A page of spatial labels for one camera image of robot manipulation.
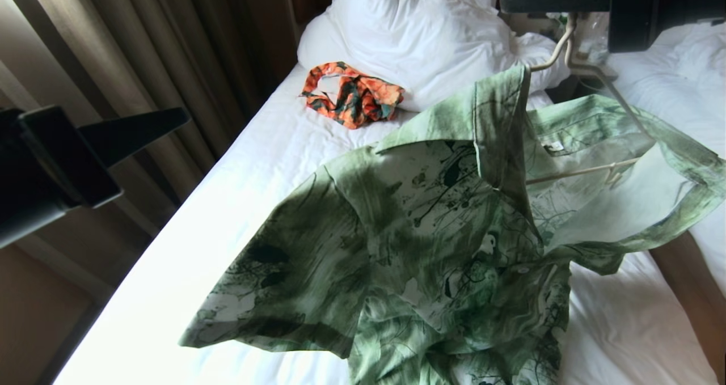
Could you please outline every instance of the green shirt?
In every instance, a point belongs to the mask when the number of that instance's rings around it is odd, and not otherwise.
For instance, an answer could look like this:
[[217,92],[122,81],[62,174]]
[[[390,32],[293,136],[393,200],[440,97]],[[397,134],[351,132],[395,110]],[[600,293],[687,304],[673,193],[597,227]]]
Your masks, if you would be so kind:
[[[589,96],[527,113],[529,69],[481,80],[320,167],[211,291],[181,344],[329,350],[352,383],[555,384],[569,264],[617,271],[726,197],[724,161]],[[526,179],[640,157],[608,171]]]

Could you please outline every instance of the orange patterned fabric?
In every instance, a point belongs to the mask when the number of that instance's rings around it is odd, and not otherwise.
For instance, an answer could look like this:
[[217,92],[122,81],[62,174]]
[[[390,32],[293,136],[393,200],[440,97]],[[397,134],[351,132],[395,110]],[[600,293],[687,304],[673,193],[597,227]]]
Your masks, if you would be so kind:
[[[318,81],[327,75],[340,76],[337,103],[325,93],[313,93]],[[396,105],[404,100],[403,92],[401,86],[363,75],[344,62],[330,62],[310,70],[301,96],[307,98],[309,108],[348,129],[357,129],[368,121],[394,119]]]

